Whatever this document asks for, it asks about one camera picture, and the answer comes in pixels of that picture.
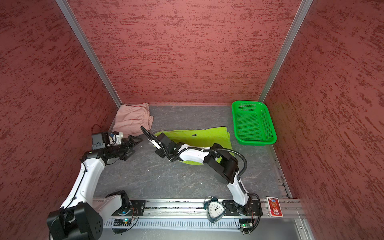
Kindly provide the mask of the pink shorts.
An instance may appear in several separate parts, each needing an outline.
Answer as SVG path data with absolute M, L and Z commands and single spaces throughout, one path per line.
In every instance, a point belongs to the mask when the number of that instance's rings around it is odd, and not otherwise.
M 150 130 L 153 121 L 154 117 L 150 114 L 149 103 L 122 105 L 115 116 L 112 130 L 123 133 L 124 137 L 129 135 L 137 137 L 143 134 L 141 127 Z

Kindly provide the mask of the lime green shorts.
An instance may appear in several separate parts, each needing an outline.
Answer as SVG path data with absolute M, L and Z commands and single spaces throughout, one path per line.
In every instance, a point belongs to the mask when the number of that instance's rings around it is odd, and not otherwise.
M 232 149 L 230 133 L 226 127 L 217 127 L 206 130 L 175 130 L 156 133 L 158 137 L 164 133 L 171 141 L 184 143 L 198 148 L 209 148 L 214 144 L 219 144 L 225 149 Z

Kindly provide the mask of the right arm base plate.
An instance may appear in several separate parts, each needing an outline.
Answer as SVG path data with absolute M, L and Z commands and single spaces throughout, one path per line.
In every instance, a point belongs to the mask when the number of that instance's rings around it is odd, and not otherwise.
M 233 200 L 223 200 L 222 204 L 225 208 L 225 216 L 258 217 L 264 215 L 258 200 L 249 201 L 245 206 L 241 206 Z

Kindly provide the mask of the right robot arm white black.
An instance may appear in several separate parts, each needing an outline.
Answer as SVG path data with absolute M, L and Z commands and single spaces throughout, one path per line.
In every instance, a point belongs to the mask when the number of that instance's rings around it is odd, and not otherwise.
M 164 133 L 152 136 L 150 142 L 157 149 L 156 154 L 170 162 L 194 162 L 207 167 L 218 182 L 228 187 L 237 211 L 243 215 L 250 211 L 253 200 L 241 180 L 248 162 L 242 154 L 219 144 L 201 148 L 175 143 Z

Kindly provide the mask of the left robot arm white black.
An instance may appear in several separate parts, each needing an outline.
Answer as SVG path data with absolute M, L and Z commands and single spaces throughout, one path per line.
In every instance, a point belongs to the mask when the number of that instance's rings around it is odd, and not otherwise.
M 125 191 L 111 193 L 99 200 L 94 199 L 94 194 L 109 160 L 126 161 L 141 142 L 142 139 L 124 137 L 121 132 L 92 134 L 92 150 L 81 158 L 74 186 L 60 209 L 49 213 L 47 218 L 50 240 L 98 240 L 104 222 L 115 211 L 130 206 Z

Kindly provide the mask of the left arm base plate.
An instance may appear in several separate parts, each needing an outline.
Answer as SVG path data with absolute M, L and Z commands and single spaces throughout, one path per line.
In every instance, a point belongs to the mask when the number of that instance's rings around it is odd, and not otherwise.
M 117 210 L 119 216 L 142 216 L 146 207 L 146 200 L 130 200 L 127 207 Z

